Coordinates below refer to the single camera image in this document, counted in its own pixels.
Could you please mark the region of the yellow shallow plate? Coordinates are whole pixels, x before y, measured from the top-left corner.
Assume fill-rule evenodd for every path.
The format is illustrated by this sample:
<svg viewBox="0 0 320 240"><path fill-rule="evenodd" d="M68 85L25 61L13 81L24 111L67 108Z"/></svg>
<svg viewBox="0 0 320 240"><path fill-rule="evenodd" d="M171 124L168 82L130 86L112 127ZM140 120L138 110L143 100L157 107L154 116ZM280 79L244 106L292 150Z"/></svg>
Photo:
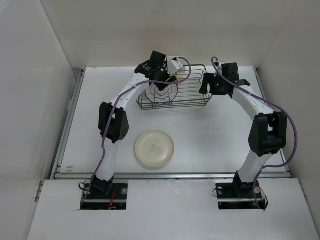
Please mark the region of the yellow shallow plate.
<svg viewBox="0 0 320 240"><path fill-rule="evenodd" d="M171 77L172 82L178 87L179 86L179 78L176 74Z"/></svg>

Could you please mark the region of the grey wire dish rack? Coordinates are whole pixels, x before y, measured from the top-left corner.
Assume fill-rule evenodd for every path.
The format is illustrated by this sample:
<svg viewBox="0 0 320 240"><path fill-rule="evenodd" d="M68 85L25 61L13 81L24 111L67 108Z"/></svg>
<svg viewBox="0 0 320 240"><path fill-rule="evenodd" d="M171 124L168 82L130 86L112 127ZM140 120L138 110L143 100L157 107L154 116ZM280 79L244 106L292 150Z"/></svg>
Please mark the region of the grey wire dish rack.
<svg viewBox="0 0 320 240"><path fill-rule="evenodd" d="M207 73L207 69L203 64L192 64L191 69L186 67L185 73L176 74L179 80L188 75L190 77L178 85L178 93L173 101L167 104L153 103L146 97L145 90L137 98L136 103L142 110L205 106L212 98L210 93L205 95L199 93L205 73Z"/></svg>

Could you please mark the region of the white plate green rim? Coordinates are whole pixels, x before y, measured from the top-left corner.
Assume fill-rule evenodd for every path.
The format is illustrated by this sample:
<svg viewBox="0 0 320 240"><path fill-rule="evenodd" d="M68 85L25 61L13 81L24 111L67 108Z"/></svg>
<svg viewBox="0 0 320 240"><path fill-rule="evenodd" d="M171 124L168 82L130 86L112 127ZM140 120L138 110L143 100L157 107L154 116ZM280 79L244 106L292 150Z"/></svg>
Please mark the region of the white plate green rim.
<svg viewBox="0 0 320 240"><path fill-rule="evenodd" d="M145 90L145 95L148 100L155 104L168 104L172 102L178 95L178 85L168 85L165 89L159 90L159 88L153 83Z"/></svg>

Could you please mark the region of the cream shallow plate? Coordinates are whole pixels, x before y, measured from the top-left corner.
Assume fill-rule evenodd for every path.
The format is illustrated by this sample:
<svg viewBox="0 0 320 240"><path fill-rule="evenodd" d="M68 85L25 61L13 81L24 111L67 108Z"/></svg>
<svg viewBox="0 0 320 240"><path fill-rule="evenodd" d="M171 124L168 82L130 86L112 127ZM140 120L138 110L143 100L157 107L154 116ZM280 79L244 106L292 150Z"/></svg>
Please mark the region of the cream shallow plate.
<svg viewBox="0 0 320 240"><path fill-rule="evenodd" d="M148 168L162 168L173 158L175 143L171 136L161 130L148 130L136 140L135 155Z"/></svg>

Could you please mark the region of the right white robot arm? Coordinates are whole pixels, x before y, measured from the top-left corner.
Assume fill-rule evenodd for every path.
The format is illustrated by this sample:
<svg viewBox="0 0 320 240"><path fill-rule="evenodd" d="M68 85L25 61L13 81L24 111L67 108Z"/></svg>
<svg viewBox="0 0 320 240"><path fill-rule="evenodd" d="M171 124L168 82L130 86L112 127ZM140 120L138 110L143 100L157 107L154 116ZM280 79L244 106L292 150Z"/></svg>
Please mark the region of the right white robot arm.
<svg viewBox="0 0 320 240"><path fill-rule="evenodd" d="M250 150L231 185L232 193L243 197L253 190L256 176L268 160L286 146L287 116L269 107L246 79L240 79L237 63L214 62L212 65L216 72L204 74L199 93L229 96L252 120L248 136Z"/></svg>

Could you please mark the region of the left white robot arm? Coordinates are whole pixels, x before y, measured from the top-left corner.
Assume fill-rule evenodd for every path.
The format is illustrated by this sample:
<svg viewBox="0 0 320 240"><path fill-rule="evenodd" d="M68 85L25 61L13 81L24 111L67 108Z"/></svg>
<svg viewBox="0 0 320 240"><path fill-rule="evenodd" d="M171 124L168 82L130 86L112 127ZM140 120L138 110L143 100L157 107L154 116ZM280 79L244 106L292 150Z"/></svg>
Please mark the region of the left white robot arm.
<svg viewBox="0 0 320 240"><path fill-rule="evenodd" d="M102 157L92 177L92 188L100 198L107 198L112 192L117 142L129 132L126 108L150 85L164 90L175 82L174 74L183 68L178 57L171 60L163 53L153 51L149 60L139 64L124 89L109 103L99 107L98 129L102 137Z"/></svg>

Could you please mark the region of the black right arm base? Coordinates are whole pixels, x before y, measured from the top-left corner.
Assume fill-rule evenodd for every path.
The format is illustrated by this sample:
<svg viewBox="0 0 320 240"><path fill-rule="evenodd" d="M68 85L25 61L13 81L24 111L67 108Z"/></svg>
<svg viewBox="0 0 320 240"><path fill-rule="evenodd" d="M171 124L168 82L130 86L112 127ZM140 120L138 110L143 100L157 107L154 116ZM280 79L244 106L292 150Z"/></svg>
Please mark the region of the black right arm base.
<svg viewBox="0 0 320 240"><path fill-rule="evenodd" d="M266 210L269 200L257 185L244 191L236 190L232 182L218 182L215 184L219 210Z"/></svg>

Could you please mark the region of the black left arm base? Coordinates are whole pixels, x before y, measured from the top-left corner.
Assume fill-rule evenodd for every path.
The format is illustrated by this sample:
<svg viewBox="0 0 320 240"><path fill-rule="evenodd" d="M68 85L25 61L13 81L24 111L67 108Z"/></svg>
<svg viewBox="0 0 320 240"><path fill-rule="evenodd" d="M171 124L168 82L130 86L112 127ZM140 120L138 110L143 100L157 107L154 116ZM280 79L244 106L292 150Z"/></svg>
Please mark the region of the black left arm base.
<svg viewBox="0 0 320 240"><path fill-rule="evenodd" d="M118 211L127 209L127 197L129 181L100 180L94 178L93 182L80 182L78 185L82 190L81 210L108 210Z"/></svg>

